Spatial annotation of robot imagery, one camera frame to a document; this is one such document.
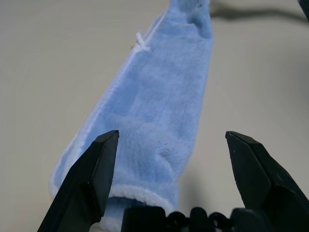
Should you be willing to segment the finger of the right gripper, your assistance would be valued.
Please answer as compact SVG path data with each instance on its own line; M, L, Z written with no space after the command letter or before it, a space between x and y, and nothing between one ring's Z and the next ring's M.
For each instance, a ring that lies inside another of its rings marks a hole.
M309 0L299 0L298 1L306 19L309 21Z

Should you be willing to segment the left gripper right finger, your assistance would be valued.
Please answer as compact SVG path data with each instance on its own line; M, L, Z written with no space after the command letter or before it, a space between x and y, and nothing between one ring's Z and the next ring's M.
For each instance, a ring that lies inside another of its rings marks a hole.
M252 137L225 134L244 206L264 212L275 232L307 232L309 201L290 174Z

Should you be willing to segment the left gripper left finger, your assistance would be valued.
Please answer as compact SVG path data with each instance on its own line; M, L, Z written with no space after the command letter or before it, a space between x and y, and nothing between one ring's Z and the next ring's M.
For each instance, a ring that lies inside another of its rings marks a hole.
M119 131L98 136L68 171L40 232L87 232L104 216L110 193Z

